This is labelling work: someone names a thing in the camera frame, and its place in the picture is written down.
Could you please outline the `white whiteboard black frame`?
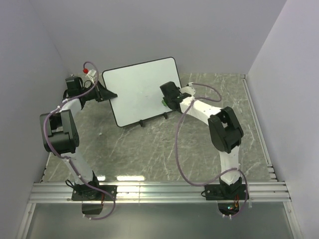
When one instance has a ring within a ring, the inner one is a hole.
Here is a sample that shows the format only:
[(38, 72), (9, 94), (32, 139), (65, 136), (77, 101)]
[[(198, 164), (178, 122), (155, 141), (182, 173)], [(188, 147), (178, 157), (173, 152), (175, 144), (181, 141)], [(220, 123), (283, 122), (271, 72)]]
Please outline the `white whiteboard black frame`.
[(105, 70), (102, 78), (106, 89), (117, 94), (110, 105), (118, 127), (170, 112), (160, 86), (170, 81), (181, 86), (173, 57)]

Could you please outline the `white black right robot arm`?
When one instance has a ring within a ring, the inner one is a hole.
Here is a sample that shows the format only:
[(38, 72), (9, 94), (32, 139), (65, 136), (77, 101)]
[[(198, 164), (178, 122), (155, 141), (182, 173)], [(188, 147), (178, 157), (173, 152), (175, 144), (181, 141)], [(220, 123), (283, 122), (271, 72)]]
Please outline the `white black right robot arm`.
[(176, 126), (174, 143), (178, 170), (187, 183), (192, 186), (199, 186), (199, 184), (190, 182), (184, 175), (178, 157), (179, 126), (185, 116), (189, 115), (208, 125), (212, 144), (219, 151), (221, 174), (217, 178), (220, 183), (220, 199), (234, 199), (235, 196), (239, 195), (242, 179), (244, 178), (239, 171), (239, 148), (244, 136), (243, 129), (231, 107), (214, 107), (204, 102), (205, 100), (220, 102), (222, 97), (218, 91), (215, 91), (215, 93), (219, 96), (219, 99), (214, 100), (196, 96), (193, 86), (204, 86), (215, 90), (209, 85), (194, 82), (189, 83), (184, 88), (177, 87), (172, 81), (160, 86), (163, 94), (163, 104), (182, 114)]

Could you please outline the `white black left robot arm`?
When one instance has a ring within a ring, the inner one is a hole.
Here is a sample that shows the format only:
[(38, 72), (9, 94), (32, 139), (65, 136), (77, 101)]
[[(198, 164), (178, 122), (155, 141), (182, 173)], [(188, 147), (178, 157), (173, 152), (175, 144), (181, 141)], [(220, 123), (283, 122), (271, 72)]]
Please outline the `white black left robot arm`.
[(62, 159), (74, 176), (73, 182), (65, 181), (65, 184), (73, 190), (73, 199), (111, 200), (110, 193), (99, 185), (97, 176), (78, 150), (80, 137), (74, 116), (84, 108), (87, 101), (103, 102), (118, 95), (93, 79), (89, 80), (88, 87), (78, 76), (71, 76), (65, 81), (67, 89), (63, 94), (62, 105), (53, 112), (41, 114), (39, 117), (44, 148)]

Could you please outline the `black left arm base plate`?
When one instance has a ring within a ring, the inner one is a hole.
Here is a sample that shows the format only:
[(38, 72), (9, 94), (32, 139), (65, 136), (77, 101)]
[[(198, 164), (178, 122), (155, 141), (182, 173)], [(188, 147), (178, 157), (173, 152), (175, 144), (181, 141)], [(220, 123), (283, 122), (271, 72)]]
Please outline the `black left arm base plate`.
[[(108, 192), (114, 199), (117, 194), (116, 185), (99, 185), (98, 188)], [(85, 184), (75, 185), (73, 187), (73, 193), (71, 197), (72, 201), (112, 201), (113, 199), (102, 192), (92, 189)]]

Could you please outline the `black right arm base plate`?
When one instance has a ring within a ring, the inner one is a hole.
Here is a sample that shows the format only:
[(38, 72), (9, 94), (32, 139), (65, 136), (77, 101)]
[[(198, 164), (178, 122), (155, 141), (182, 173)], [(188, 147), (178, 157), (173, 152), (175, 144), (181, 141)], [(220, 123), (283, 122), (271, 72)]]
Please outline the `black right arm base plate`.
[(249, 194), (246, 194), (246, 185), (227, 185), (227, 184), (208, 184), (204, 186), (204, 191), (201, 196), (207, 201), (234, 201), (235, 199), (249, 199)]

